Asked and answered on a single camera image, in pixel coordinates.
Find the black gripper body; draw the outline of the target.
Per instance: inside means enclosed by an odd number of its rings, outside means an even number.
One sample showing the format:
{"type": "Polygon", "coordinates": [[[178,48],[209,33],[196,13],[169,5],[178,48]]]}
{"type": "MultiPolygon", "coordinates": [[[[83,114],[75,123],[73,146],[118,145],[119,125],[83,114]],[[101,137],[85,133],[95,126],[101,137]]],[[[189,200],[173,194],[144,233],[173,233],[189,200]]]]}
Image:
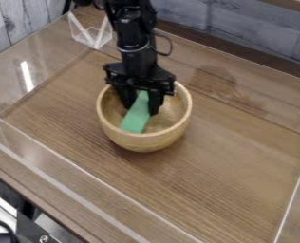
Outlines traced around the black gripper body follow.
{"type": "Polygon", "coordinates": [[[144,77],[127,74],[122,63],[105,64],[103,70],[107,74],[107,84],[127,86],[139,90],[160,90],[164,95],[174,95],[176,75],[158,65],[144,77]]]}

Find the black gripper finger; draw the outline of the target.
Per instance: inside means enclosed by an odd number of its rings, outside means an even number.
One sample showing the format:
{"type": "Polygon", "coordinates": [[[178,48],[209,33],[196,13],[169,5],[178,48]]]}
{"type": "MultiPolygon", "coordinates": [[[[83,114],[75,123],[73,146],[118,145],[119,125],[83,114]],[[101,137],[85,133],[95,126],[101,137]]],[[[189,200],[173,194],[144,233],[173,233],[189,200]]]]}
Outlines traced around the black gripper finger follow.
{"type": "Polygon", "coordinates": [[[160,113],[160,109],[162,106],[164,95],[158,90],[150,90],[149,94],[149,113],[152,116],[160,113]]]}
{"type": "Polygon", "coordinates": [[[138,96],[135,90],[130,86],[119,85],[115,91],[125,108],[130,109],[138,96]]]}

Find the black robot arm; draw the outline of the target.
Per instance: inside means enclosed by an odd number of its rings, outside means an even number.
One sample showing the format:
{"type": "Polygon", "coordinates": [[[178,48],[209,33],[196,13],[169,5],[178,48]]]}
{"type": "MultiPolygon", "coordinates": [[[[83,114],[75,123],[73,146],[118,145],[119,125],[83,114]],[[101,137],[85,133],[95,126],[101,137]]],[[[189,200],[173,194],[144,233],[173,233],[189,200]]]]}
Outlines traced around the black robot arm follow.
{"type": "Polygon", "coordinates": [[[176,75],[158,64],[158,56],[169,56],[170,52],[157,50],[157,11],[150,0],[103,0],[103,3],[122,60],[103,65],[106,83],[126,108],[133,106],[138,92],[145,91],[149,113],[154,116],[164,98],[174,95],[176,82],[176,75]]]}

